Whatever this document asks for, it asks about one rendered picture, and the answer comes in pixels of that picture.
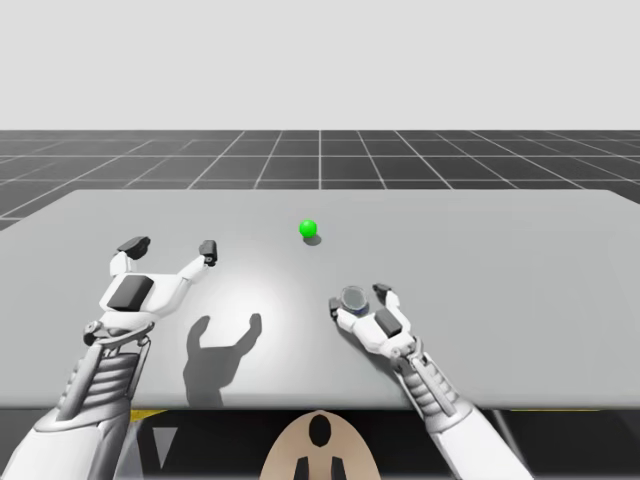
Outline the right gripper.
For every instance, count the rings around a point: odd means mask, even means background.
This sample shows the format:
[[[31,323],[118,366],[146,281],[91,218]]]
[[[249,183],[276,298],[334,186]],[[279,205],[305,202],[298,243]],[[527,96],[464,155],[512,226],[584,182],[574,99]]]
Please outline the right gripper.
[[[372,354],[384,357],[407,355],[414,350],[415,339],[411,333],[411,323],[399,311],[400,299],[394,290],[386,284],[375,283],[372,286],[379,303],[390,310],[391,316],[399,323],[400,331],[389,337],[375,320],[375,314],[356,316],[342,308],[339,297],[329,299],[329,314],[333,321],[347,333],[352,334]]]

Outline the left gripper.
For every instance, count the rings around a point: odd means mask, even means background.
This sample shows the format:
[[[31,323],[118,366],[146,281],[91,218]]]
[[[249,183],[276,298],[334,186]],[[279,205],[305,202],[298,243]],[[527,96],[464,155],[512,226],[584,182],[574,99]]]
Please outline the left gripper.
[[[218,262],[216,241],[205,240],[198,256],[178,275],[132,273],[150,243],[149,237],[138,236],[117,248],[109,263],[115,277],[99,302],[102,321],[156,321],[172,313],[184,299],[187,285],[199,282]]]

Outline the tan robot part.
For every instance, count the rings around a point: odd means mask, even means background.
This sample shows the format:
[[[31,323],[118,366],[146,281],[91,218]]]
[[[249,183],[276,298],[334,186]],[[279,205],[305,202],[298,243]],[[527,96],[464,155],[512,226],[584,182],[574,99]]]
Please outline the tan robot part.
[[[259,480],[382,480],[360,433],[344,418],[314,411],[277,437]]]

